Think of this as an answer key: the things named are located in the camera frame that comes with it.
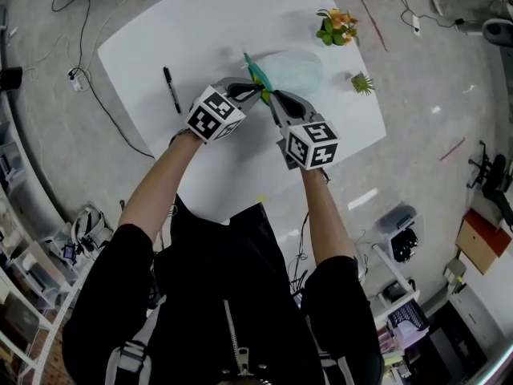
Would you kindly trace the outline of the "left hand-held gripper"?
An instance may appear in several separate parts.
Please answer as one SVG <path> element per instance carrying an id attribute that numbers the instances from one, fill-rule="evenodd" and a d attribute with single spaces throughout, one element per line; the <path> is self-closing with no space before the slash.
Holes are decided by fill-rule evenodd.
<path id="1" fill-rule="evenodd" d="M 225 77 L 207 86 L 194 101 L 185 127 L 204 142 L 229 135 L 261 98 L 261 85 L 252 79 Z"/>

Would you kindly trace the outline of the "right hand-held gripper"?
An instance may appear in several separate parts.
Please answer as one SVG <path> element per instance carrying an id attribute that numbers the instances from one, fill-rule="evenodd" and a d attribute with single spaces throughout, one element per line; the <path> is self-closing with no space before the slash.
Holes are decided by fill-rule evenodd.
<path id="1" fill-rule="evenodd" d="M 282 135 L 277 146 L 289 169 L 319 169 L 336 160 L 340 136 L 306 99 L 275 90 L 269 94 L 269 107 Z"/>

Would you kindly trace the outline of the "clear plastic pouch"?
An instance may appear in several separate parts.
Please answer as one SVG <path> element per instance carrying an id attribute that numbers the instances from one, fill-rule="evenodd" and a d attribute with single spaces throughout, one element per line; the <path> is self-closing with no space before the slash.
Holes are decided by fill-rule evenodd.
<path id="1" fill-rule="evenodd" d="M 321 59 L 309 51 L 279 51 L 253 59 L 244 53 L 251 79 L 262 88 L 261 99 L 269 105 L 274 91 L 288 91 L 305 98 L 322 85 Z"/>

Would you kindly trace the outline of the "black pen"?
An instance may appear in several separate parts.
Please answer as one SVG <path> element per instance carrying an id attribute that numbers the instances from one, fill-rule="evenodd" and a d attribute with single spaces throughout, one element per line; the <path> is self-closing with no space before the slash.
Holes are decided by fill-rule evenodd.
<path id="1" fill-rule="evenodd" d="M 171 77 L 171 74 L 170 74 L 170 71 L 167 67 L 163 67 L 163 73 L 164 73 L 164 78 L 166 80 L 166 84 L 168 85 L 168 89 L 170 91 L 170 94 L 172 96 L 172 101 L 175 105 L 175 108 L 176 108 L 176 111 L 178 114 L 181 113 L 181 107 L 180 107 L 180 104 L 179 104 L 179 101 L 178 101 L 178 98 L 177 98 L 177 95 L 176 95 L 176 91 L 175 91 L 175 88 L 173 87 L 173 82 L 172 82 L 172 77 Z"/>

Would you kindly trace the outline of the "person's right forearm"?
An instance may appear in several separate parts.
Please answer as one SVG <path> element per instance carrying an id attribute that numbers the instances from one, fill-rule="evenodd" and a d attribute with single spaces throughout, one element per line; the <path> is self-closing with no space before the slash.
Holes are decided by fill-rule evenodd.
<path id="1" fill-rule="evenodd" d="M 310 239 L 317 265 L 331 257 L 356 258 L 356 248 L 343 224 L 322 172 L 301 169 L 309 210 Z"/>

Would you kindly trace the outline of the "small green potted plant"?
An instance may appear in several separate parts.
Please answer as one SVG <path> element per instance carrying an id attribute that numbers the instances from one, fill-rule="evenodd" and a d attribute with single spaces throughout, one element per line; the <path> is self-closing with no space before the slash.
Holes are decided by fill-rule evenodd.
<path id="1" fill-rule="evenodd" d="M 363 72 L 359 72 L 350 79 L 353 90 L 361 95 L 371 95 L 375 90 L 374 81 Z"/>

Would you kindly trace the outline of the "orange flower potted plant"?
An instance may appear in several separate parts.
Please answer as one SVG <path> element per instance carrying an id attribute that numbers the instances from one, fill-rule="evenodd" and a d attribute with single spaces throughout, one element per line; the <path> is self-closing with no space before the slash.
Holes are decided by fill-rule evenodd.
<path id="1" fill-rule="evenodd" d="M 355 42 L 359 44 L 357 25 L 359 20 L 354 18 L 349 11 L 342 12 L 339 9 L 320 9 L 316 13 L 322 18 L 320 29 L 316 37 L 325 46 L 344 47 Z"/>

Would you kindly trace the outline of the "red stick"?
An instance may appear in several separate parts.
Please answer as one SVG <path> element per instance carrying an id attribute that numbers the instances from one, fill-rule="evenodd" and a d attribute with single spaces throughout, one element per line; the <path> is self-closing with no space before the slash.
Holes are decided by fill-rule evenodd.
<path id="1" fill-rule="evenodd" d="M 439 158 L 438 161 L 444 161 L 448 156 L 450 156 L 456 149 L 458 149 L 464 142 L 466 141 L 466 137 L 463 137 L 457 143 L 455 143 L 452 147 L 450 147 L 447 151 L 445 151 Z"/>

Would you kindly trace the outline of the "clear bin of black items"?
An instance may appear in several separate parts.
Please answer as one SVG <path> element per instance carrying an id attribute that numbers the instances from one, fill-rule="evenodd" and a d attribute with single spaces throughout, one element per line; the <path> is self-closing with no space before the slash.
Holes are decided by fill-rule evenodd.
<path id="1" fill-rule="evenodd" d="M 422 244 L 424 224 L 417 210 L 406 204 L 399 204 L 378 221 L 382 235 L 380 246 L 397 263 L 405 263 Z"/>

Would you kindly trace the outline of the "black office chair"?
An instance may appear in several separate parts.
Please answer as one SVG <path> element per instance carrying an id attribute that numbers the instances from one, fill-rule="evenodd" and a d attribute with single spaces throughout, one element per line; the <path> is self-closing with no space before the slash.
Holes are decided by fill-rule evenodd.
<path id="1" fill-rule="evenodd" d="M 512 172 L 509 172 L 503 154 L 497 154 L 491 160 L 486 144 L 480 140 L 479 145 L 483 148 L 480 161 L 468 160 L 468 164 L 476 167 L 467 182 L 468 189 L 475 189 L 471 195 L 471 209 L 495 228 L 507 226 L 513 233 L 513 208 L 506 196 L 506 191 L 513 184 L 513 161 Z"/>

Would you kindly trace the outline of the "black cylindrical bin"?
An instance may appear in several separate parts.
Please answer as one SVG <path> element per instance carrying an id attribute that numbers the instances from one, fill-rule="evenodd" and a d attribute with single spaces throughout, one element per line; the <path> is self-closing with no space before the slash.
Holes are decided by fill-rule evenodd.
<path id="1" fill-rule="evenodd" d="M 0 92 L 13 91 L 22 84 L 22 67 L 6 67 L 0 70 Z"/>

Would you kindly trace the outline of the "purple file tray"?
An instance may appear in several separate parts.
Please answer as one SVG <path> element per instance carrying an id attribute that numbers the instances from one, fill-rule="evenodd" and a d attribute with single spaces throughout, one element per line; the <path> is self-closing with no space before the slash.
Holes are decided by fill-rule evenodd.
<path id="1" fill-rule="evenodd" d="M 389 314 L 391 326 L 403 337 L 423 332 L 429 328 L 428 319 L 420 305 L 411 299 L 400 308 Z"/>

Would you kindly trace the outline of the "white cabinet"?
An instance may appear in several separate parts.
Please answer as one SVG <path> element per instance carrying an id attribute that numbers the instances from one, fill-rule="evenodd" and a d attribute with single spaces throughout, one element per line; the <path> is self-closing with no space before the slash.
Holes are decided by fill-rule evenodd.
<path id="1" fill-rule="evenodd" d="M 513 338 L 507 337 L 485 303 L 473 291 L 468 277 L 472 264 L 452 258 L 443 271 L 447 299 L 464 321 L 487 357 L 487 362 L 470 380 L 474 385 L 494 385 L 513 362 Z"/>

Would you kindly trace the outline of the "white metal shelving unit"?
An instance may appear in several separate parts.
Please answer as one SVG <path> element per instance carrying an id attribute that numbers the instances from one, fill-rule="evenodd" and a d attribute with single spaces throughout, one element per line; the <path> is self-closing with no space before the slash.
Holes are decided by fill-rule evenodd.
<path id="1" fill-rule="evenodd" d="M 61 326 L 86 276 L 59 256 L 69 225 L 47 196 L 0 94 L 0 357 L 18 384 L 42 385 Z"/>

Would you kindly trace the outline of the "white desk frame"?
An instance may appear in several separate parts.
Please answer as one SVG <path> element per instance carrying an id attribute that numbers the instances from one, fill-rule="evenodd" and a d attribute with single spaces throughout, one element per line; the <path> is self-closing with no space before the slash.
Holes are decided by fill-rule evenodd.
<path id="1" fill-rule="evenodd" d="M 383 249 L 379 246 L 379 244 L 373 244 L 372 249 L 382 259 L 382 261 L 386 264 L 387 268 L 395 276 L 399 285 L 406 291 L 407 294 L 411 294 L 413 296 L 414 300 L 417 301 L 420 296 L 420 291 L 415 290 L 412 287 L 412 285 L 406 280 L 406 278 L 402 275 L 402 273 L 400 272 L 398 267 L 388 257 L 388 255 L 383 251 Z"/>

